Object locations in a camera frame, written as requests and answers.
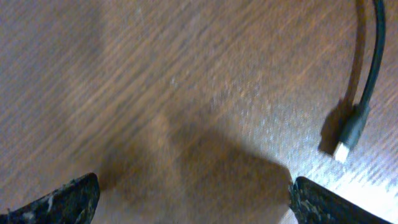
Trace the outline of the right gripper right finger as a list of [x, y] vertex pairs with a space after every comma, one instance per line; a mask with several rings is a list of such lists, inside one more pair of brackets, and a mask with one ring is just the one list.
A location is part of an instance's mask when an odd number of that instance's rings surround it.
[[299, 223], [389, 223], [306, 177], [296, 178], [289, 195], [289, 208]]

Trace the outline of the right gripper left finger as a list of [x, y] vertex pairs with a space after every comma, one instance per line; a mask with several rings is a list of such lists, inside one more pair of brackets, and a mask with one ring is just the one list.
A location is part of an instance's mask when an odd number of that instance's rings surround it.
[[100, 199], [98, 177], [85, 174], [47, 195], [1, 215], [1, 223], [91, 223]]

